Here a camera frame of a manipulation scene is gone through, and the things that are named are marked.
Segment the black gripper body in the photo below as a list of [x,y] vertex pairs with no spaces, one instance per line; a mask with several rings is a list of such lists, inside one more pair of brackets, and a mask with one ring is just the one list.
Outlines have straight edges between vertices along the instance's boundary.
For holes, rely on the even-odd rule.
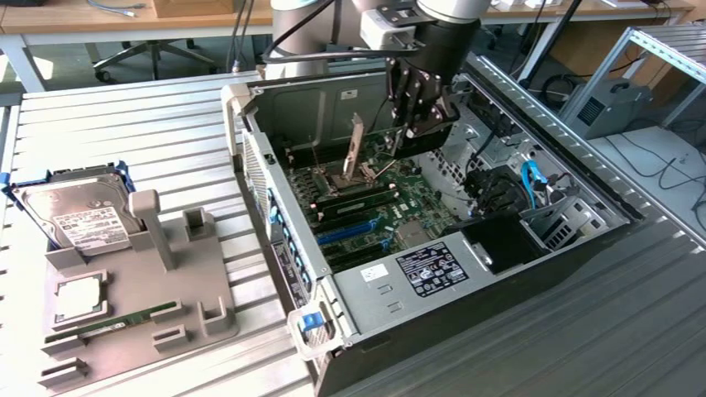
[[416,69],[437,75],[441,82],[449,82],[467,58],[480,19],[455,24],[436,21],[416,27],[415,40],[420,49],[407,58]]

